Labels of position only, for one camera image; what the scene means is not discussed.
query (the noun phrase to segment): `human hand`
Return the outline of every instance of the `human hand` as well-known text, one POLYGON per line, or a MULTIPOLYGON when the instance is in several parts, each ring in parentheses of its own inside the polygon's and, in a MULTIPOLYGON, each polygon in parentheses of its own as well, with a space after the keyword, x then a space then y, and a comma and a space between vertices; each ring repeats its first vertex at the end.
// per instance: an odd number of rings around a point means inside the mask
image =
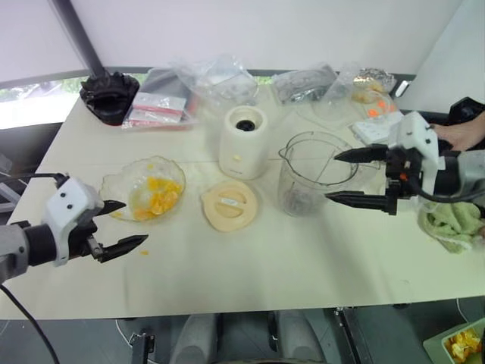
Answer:
POLYGON ((485 138, 485 112, 463 124, 448 127, 433 124, 433 128, 439 139, 446 140, 453 146, 452 150, 465 151, 485 138))

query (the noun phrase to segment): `white wall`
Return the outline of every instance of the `white wall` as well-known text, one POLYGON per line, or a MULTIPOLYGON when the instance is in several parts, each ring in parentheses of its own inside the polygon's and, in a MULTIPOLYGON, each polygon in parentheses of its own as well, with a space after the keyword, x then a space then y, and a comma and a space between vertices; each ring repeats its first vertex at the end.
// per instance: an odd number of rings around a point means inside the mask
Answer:
POLYGON ((485 102, 484 0, 463 1, 398 105, 448 113, 466 96, 485 102))
POLYGON ((48 0, 0 0, 0 83, 86 67, 48 0))
POLYGON ((230 52, 248 68, 358 61, 415 74, 462 0, 72 1, 106 66, 230 52))

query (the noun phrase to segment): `robotic arm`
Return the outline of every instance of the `robotic arm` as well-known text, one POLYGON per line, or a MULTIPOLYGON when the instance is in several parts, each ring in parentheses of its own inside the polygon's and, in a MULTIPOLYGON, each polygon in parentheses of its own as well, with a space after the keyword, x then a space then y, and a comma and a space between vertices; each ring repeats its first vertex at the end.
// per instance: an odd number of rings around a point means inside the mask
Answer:
POLYGON ((93 187, 77 178, 56 177, 58 189, 48 200, 40 225, 22 221, 0 226, 0 284, 22 275, 29 265, 54 262, 59 266, 89 254, 101 263, 107 262, 127 254, 148 237, 133 235, 104 247, 93 236, 98 228, 92 219, 125 204, 102 201, 93 187))
POLYGON ((361 191, 326 195, 344 205, 396 215, 399 199, 419 195, 435 202, 470 201, 485 206, 485 151, 448 152, 439 157, 437 134, 417 112, 407 114, 395 125, 389 145, 350 149, 335 159, 386 162, 385 195, 366 195, 361 191))

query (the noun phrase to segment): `black pole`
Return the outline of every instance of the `black pole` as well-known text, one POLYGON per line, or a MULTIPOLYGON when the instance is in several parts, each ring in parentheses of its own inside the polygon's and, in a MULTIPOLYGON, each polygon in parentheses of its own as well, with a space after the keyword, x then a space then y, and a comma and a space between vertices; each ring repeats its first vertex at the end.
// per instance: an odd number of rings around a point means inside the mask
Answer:
POLYGON ((51 2, 55 6, 62 23, 75 43, 81 57, 86 62, 91 76, 96 78, 105 76, 106 70, 102 66, 95 49, 92 47, 91 41, 70 0, 51 0, 51 2))

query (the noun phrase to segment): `glass bowl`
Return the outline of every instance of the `glass bowl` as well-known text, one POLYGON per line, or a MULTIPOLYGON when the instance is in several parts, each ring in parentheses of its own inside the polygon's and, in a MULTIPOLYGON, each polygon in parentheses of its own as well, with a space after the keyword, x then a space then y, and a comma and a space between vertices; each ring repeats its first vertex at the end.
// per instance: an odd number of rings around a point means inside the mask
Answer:
POLYGON ((185 190, 185 174, 177 163, 153 156, 131 163, 103 178, 100 196, 127 205, 110 216, 128 221, 166 217, 185 190))

